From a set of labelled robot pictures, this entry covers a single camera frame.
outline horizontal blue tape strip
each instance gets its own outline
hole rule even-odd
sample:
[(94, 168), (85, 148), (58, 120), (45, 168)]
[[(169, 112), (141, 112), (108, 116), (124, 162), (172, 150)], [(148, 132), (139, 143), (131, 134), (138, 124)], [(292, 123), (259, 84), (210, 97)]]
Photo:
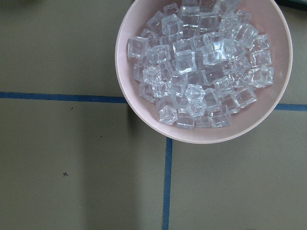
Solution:
[(275, 110), (307, 111), (307, 104), (277, 104)]
[(100, 103), (123, 103), (123, 104), (127, 103), (124, 97), (45, 94), (45, 93), (21, 93), (21, 92), (0, 92), (0, 98), (68, 101), (68, 102), (100, 102)]
[(165, 174), (164, 174), (164, 194), (163, 194), (163, 230), (168, 230), (169, 205), (171, 196), (171, 176), (172, 176), (172, 154), (173, 140), (166, 138), (165, 149)]

